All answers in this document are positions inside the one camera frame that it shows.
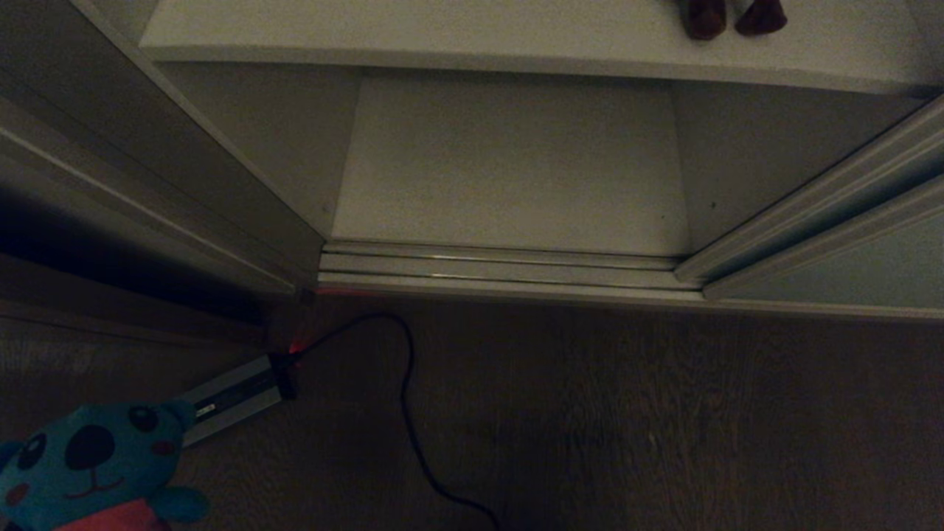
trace dark wood flooring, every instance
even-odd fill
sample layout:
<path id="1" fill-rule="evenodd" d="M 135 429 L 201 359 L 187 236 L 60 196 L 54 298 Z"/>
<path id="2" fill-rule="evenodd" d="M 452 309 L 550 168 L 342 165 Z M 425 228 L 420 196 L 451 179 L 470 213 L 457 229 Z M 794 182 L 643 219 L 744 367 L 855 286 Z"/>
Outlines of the dark wood flooring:
<path id="1" fill-rule="evenodd" d="M 375 310 L 417 339 L 430 463 L 506 530 L 940 530 L 944 327 L 322 297 L 312 336 Z M 251 351 L 0 322 L 0 437 L 84 402 L 163 400 Z M 301 399 L 183 457 L 186 529 L 486 530 L 437 497 L 397 396 L 398 329 L 313 353 Z"/>

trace pink cheek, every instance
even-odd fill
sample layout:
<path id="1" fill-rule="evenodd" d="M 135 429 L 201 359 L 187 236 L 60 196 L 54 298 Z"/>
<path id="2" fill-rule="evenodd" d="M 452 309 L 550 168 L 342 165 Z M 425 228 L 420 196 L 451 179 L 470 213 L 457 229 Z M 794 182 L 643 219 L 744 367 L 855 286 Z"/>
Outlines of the pink cheek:
<path id="1" fill-rule="evenodd" d="M 29 492 L 29 485 L 21 483 L 7 492 L 7 506 L 15 507 L 23 501 Z"/>

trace brown shoe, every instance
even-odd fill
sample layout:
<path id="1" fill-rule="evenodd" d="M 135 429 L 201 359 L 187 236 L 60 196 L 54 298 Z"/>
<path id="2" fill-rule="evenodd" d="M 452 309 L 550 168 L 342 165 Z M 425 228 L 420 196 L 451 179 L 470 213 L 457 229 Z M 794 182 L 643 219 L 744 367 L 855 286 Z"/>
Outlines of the brown shoe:
<path id="1" fill-rule="evenodd" d="M 682 22 L 692 39 L 711 41 L 728 26 L 725 0 L 682 0 Z"/>
<path id="2" fill-rule="evenodd" d="M 780 0 L 754 0 L 735 28 L 741 35 L 753 37 L 780 31 L 786 26 L 786 14 Z"/>

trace toy nose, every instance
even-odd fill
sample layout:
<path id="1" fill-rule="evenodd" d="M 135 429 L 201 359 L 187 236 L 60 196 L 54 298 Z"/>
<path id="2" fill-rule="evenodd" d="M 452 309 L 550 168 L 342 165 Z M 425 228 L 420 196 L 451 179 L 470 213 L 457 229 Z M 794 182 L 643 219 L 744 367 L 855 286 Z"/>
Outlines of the toy nose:
<path id="1" fill-rule="evenodd" d="M 102 465 L 115 453 L 115 437 L 101 426 L 89 425 L 78 430 L 65 447 L 65 466 L 86 471 Z"/>

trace power cord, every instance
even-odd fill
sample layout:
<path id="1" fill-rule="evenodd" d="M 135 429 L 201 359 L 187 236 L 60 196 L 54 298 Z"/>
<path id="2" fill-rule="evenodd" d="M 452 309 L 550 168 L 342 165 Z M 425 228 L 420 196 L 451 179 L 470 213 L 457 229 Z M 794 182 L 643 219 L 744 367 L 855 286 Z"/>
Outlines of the power cord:
<path id="1" fill-rule="evenodd" d="M 407 402 L 407 393 L 410 390 L 410 381 L 413 379 L 413 365 L 415 364 L 416 352 L 413 343 L 413 331 L 410 329 L 410 325 L 408 325 L 402 317 L 387 312 L 379 312 L 357 317 L 349 321 L 347 324 L 322 335 L 320 338 L 318 338 L 318 340 L 301 351 L 285 356 L 280 356 L 281 359 L 285 361 L 285 364 L 282 365 L 281 368 L 287 368 L 294 365 L 295 363 L 301 361 L 302 358 L 304 358 L 310 352 L 316 351 L 319 347 L 325 343 L 328 343 L 331 339 L 334 339 L 338 335 L 341 335 L 352 328 L 356 328 L 362 323 L 372 320 L 384 319 L 391 320 L 396 323 L 403 331 L 403 334 L 407 339 L 408 358 L 406 372 L 403 374 L 403 381 L 400 385 L 400 410 L 403 412 L 403 423 L 406 424 L 407 427 L 407 434 L 410 437 L 410 445 L 413 447 L 413 453 L 416 455 L 416 460 L 419 461 L 420 469 L 423 470 L 423 475 L 426 477 L 426 481 L 430 484 L 430 487 L 432 487 L 436 494 L 439 494 L 454 504 L 464 505 L 479 511 L 488 518 L 488 520 L 492 523 L 492 527 L 494 527 L 496 531 L 500 531 L 501 526 L 498 524 L 498 518 L 490 508 L 477 502 L 473 502 L 472 500 L 456 496 L 455 494 L 449 492 L 446 487 L 444 487 L 443 484 L 441 484 L 439 480 L 436 479 L 436 476 L 432 473 L 432 469 L 430 468 L 430 463 L 428 463 L 426 460 L 426 455 L 423 453 L 423 445 L 420 443 L 419 436 L 416 434 L 416 426 L 413 423 L 413 414 L 410 412 L 410 405 Z"/>

